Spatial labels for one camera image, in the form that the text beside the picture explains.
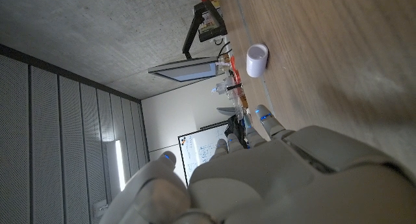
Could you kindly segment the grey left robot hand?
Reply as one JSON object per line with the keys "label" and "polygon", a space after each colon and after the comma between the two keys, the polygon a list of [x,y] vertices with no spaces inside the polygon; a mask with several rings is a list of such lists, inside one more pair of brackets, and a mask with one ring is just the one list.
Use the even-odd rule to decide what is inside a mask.
{"label": "grey left robot hand", "polygon": [[188,183],[167,151],[126,183],[102,223],[414,223],[415,175],[387,154],[329,129],[286,129],[263,105],[268,133],[230,134]]}

